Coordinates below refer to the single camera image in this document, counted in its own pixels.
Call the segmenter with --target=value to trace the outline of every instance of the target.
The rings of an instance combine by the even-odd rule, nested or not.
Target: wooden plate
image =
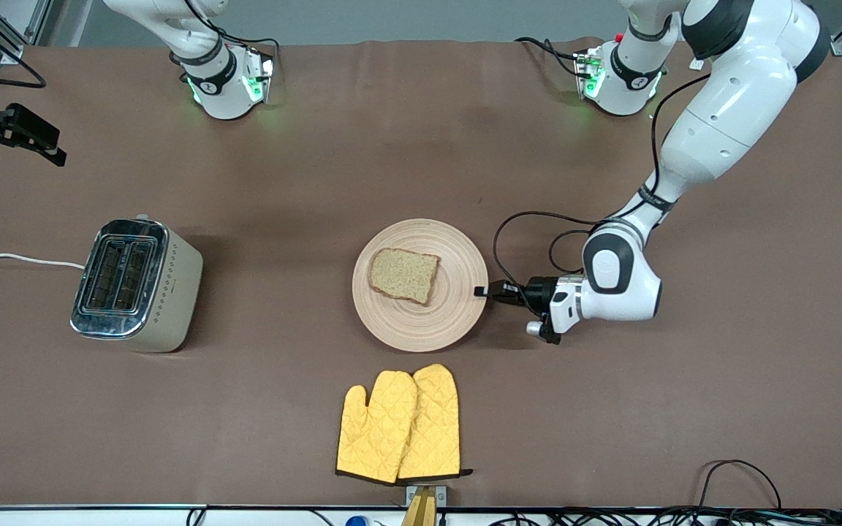
[[[427,305],[394,300],[368,285],[372,256],[401,248],[441,257]],[[353,302],[365,327],[389,346],[412,353],[443,349],[470,332],[485,306],[475,286],[487,286],[485,261],[477,246],[450,224],[408,219],[379,232],[365,246],[353,272]]]

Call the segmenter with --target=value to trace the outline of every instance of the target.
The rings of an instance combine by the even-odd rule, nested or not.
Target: white cable
[[[70,263],[67,261],[48,261],[47,259],[34,259],[34,257],[19,256],[19,254],[0,254],[0,257],[11,257],[11,259],[20,259],[28,263],[40,263],[41,265],[57,265],[59,267],[74,267],[74,269],[83,270],[83,265],[78,263]]]

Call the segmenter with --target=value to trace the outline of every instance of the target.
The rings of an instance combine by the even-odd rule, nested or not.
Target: quilted fabric
[[[417,387],[408,373],[383,370],[372,386],[352,386],[344,400],[337,449],[338,475],[394,484],[408,449],[417,407]]]
[[[460,476],[457,386],[447,367],[434,364],[414,373],[417,410],[398,479],[435,480]]]

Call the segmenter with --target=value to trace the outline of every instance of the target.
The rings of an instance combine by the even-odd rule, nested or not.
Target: toaster
[[[116,219],[96,234],[70,326],[130,349],[167,353],[187,336],[203,256],[164,224]]]

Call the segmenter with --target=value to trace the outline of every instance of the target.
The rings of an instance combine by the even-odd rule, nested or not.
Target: table
[[[651,170],[654,102],[604,115],[521,44],[366,42],[288,47],[281,106],[216,122],[166,49],[26,57],[49,86],[0,86],[0,107],[54,123],[68,159],[0,148],[0,251],[83,262],[100,226],[147,213],[206,267],[183,350],[145,356],[70,329],[76,270],[0,260],[0,503],[400,502],[333,475],[342,397],[440,362],[475,469],[453,505],[691,503],[706,462],[742,457],[785,506],[842,506],[842,59],[654,234],[657,319],[547,346],[524,309],[490,304],[461,342],[408,355],[355,313],[364,243],[430,217],[487,254],[519,210],[601,217]],[[675,50],[662,94],[689,60]],[[501,256],[518,279],[555,275],[545,249],[565,227],[521,219]],[[770,505],[735,469],[708,503]]]

